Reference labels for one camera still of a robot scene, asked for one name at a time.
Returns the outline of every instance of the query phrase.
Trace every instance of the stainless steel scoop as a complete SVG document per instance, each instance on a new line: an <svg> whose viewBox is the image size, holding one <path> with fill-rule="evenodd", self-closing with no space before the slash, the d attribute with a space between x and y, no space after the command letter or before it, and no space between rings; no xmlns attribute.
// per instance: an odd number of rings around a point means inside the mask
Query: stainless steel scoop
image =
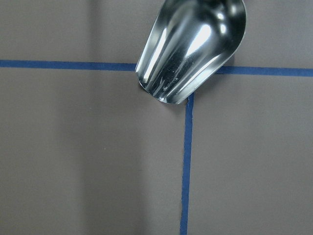
<svg viewBox="0 0 313 235"><path fill-rule="evenodd" d="M136 66L141 86L181 103L234 54L245 28L242 0L166 0Z"/></svg>

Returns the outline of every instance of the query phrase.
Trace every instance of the blue line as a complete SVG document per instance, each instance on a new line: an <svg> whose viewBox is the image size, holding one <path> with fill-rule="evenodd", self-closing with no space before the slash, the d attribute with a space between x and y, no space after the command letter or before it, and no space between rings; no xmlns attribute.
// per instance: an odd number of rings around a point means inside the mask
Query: blue line
<svg viewBox="0 0 313 235"><path fill-rule="evenodd" d="M0 68L30 68L58 70L105 70L134 71L136 64L70 62L70 61L33 61L33 60L0 60ZM266 75L266 76L297 76L313 77L313 69L296 68L262 68L262 67L221 67L217 74Z"/></svg>
<svg viewBox="0 0 313 235"><path fill-rule="evenodd" d="M136 64L70 62L70 61L0 60L0 67L56 69L56 70L134 71Z"/></svg>
<svg viewBox="0 0 313 235"><path fill-rule="evenodd" d="M313 69L262 68L262 67L221 67L216 73L265 76L313 77Z"/></svg>
<svg viewBox="0 0 313 235"><path fill-rule="evenodd" d="M192 93L188 97L188 103L186 105L186 116L185 116L184 162L183 162L183 168L182 168L180 235L187 235L187 227L188 227L193 108L194 108L194 94Z"/></svg>

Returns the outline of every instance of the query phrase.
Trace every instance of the gray floor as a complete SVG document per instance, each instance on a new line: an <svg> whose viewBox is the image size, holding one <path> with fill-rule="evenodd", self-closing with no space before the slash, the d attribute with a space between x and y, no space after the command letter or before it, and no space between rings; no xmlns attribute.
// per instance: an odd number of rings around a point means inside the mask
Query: gray floor
<svg viewBox="0 0 313 235"><path fill-rule="evenodd" d="M0 0L0 59L136 63L163 1ZM313 68L313 1L247 0L227 63ZM195 94L190 235L313 234L313 80ZM0 234L179 234L184 104L133 72L0 68Z"/></svg>

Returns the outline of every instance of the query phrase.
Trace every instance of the vertical blue tape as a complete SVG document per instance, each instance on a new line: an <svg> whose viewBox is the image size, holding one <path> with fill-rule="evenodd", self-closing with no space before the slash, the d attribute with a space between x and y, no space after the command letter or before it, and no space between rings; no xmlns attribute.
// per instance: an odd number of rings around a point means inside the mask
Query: vertical blue tape
<svg viewBox="0 0 313 235"><path fill-rule="evenodd" d="M194 108L194 94L191 94L188 97L188 102L186 105L186 115L185 115L184 160L183 160L183 168L182 168L182 189L181 189L180 235L187 235L187 228L188 228L193 108Z"/></svg>

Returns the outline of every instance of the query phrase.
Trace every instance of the metal scoop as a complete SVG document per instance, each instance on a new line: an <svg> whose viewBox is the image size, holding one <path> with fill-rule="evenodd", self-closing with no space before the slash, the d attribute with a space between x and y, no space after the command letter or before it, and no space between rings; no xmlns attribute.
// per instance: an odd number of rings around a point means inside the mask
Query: metal scoop
<svg viewBox="0 0 313 235"><path fill-rule="evenodd" d="M166 0L136 66L141 86L183 102L234 54L245 28L242 0Z"/></svg>

